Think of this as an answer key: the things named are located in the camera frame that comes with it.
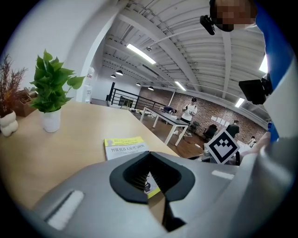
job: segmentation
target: book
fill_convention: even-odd
[[[129,154],[149,151],[145,141],[139,136],[125,139],[105,139],[104,147],[107,160],[115,159]],[[147,175],[144,193],[148,198],[153,197],[160,191],[151,173]]]

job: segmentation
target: cardboard box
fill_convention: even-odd
[[[15,103],[15,107],[14,107],[15,114],[19,117],[26,117],[30,113],[35,111],[36,110],[35,108],[30,107],[30,104],[31,104],[30,98],[35,98],[35,97],[37,97],[36,93],[31,95],[30,97],[28,97],[26,93],[22,94],[21,99]]]

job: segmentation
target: potted plant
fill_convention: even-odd
[[[46,132],[55,132],[60,128],[61,107],[71,98],[66,97],[71,88],[79,89],[85,77],[72,76],[73,70],[62,68],[63,62],[46,50],[43,59],[37,56],[34,81],[37,97],[32,99],[31,106],[38,109],[41,114],[42,126]],[[63,85],[69,85],[68,91]]]
[[[25,68],[15,71],[11,69],[12,61],[4,56],[0,65],[0,130],[4,136],[10,136],[18,129],[14,106],[19,98],[19,86]]]

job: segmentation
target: black chair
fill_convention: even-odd
[[[217,131],[217,126],[212,124],[209,126],[208,130],[206,131],[207,129],[205,128],[205,131],[204,131],[204,136],[206,137],[206,140],[208,139],[212,139],[215,132]]]
[[[194,121],[190,125],[189,129],[190,129],[191,132],[195,133],[199,126],[200,126],[200,123],[198,123],[197,121]]]

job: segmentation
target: desk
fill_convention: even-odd
[[[140,122],[143,121],[143,118],[144,118],[144,115],[145,115],[145,112],[146,111],[150,111],[152,113],[157,114],[156,120],[155,120],[155,122],[153,124],[153,128],[155,128],[159,117],[162,118],[162,119],[164,119],[165,121],[167,121],[167,122],[169,122],[170,124],[173,125],[171,131],[169,132],[168,137],[166,138],[166,140],[164,142],[166,145],[168,144],[169,140],[171,139],[171,137],[172,137],[174,131],[176,130],[176,128],[179,127],[179,126],[180,127],[184,127],[183,132],[179,135],[179,138],[178,138],[178,140],[177,140],[177,142],[175,144],[175,146],[177,146],[179,144],[179,142],[181,141],[182,136],[184,136],[184,134],[186,132],[186,129],[189,126],[189,124],[186,123],[186,122],[184,122],[184,121],[181,121],[181,120],[177,120],[177,119],[172,118],[171,115],[169,115],[166,112],[163,112],[162,110],[158,110],[158,109],[155,109],[155,108],[152,108],[152,107],[146,107],[146,106],[144,107],[144,111],[142,112],[142,116],[141,116]]]
[[[104,139],[136,136],[151,151],[178,156],[127,110],[68,102],[54,133],[42,129],[39,112],[34,111],[19,121],[10,137],[0,135],[2,179],[15,201],[32,208],[80,169],[105,161]]]

